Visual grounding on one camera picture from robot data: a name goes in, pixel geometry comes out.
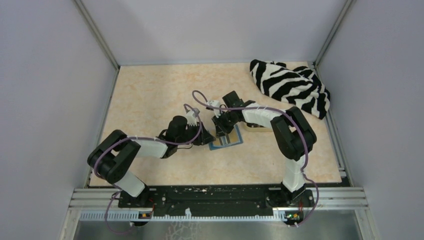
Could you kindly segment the blue leather card holder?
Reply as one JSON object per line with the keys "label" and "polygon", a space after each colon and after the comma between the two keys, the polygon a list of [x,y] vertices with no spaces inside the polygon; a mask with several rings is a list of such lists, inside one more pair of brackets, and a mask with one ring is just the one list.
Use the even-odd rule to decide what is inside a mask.
{"label": "blue leather card holder", "polygon": [[236,145],[241,145],[243,143],[244,141],[241,135],[240,128],[238,125],[235,125],[231,133],[224,136],[216,137],[215,141],[209,143],[208,146],[210,151],[214,151],[233,147]]}

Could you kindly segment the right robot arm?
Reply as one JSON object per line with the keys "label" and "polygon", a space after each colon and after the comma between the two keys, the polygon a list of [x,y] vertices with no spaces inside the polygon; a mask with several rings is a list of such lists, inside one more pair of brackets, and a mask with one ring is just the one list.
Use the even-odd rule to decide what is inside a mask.
{"label": "right robot arm", "polygon": [[295,206],[305,191],[305,168],[317,136],[302,111],[294,106],[280,110],[243,101],[235,91],[226,94],[224,104],[209,100],[207,109],[214,111],[212,121],[219,137],[228,135],[238,123],[258,125],[272,130],[277,146],[285,157],[285,173],[281,182],[281,199]]}

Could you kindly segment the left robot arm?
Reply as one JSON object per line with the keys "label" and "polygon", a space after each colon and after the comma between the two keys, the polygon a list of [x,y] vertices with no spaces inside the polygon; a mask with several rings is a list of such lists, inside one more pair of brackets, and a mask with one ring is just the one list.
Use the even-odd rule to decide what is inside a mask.
{"label": "left robot arm", "polygon": [[176,153],[179,146],[204,146],[215,137],[196,117],[177,115],[158,137],[127,136],[116,129],[88,156],[87,163],[95,175],[130,195],[138,207],[149,203],[148,186],[129,168],[135,158],[154,157],[166,159]]}

